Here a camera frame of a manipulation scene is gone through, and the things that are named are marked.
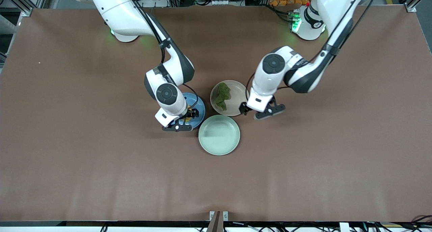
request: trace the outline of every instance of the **blue plate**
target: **blue plate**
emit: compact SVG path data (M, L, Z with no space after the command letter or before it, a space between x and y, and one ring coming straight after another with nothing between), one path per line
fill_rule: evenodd
M196 95L193 93L183 93L183 96L186 99L186 103L188 106L192 106L196 101ZM194 109L197 109L199 111L199 117L192 118L189 121L186 122L186 124L191 125L193 129L198 127L204 120L204 117L206 115L206 107L204 106L203 100L201 100L200 97L198 97L198 103L193 107Z

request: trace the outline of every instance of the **white robotic arm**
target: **white robotic arm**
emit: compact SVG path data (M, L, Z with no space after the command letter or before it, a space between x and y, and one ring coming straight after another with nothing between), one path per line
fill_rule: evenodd
M277 104L273 96L282 81L297 93L314 90L349 35L353 25L352 15L360 1L317 0L319 14L330 36L315 61L307 61L288 46L274 49L259 63L250 97L247 103L242 103L240 112L246 114L254 109L257 111L255 119L258 120L283 112L285 106Z
M160 105L156 119L167 131L191 131L190 125L171 128L170 123L187 115L197 117L197 111L188 111L185 98L177 86L190 81L194 68L180 51L162 25L144 12L135 0L93 0L113 35L122 42L135 40L139 35L157 38L162 49L162 62L145 74L144 85L150 96ZM171 58L163 62L165 50Z

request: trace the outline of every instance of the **white plate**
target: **white plate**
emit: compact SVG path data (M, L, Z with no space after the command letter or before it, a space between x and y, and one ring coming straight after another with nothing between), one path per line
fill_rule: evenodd
M219 84L225 83L230 89L231 99L225 100L226 110L223 110L221 107L217 106L214 103L215 98L217 97L217 89ZM246 87L243 84L234 81L234 80L225 80L222 81L216 86L213 87L212 92L210 93L210 103L219 114L226 115L228 117L233 117L235 115L240 115L239 107L242 102L246 102L245 95Z

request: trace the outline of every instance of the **brown tabletop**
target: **brown tabletop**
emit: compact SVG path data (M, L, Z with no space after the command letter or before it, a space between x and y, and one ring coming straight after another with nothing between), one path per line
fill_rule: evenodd
M300 40L263 7L153 14L193 62L189 84L207 104L215 84L246 84L272 49L311 58L326 39ZM403 6L372 7L312 93L278 91L284 113L234 117L241 140L222 157L202 150L198 131L161 130L143 85L159 60L154 38L121 43L95 9L36 9L23 19L0 76L0 220L432 213L432 57Z

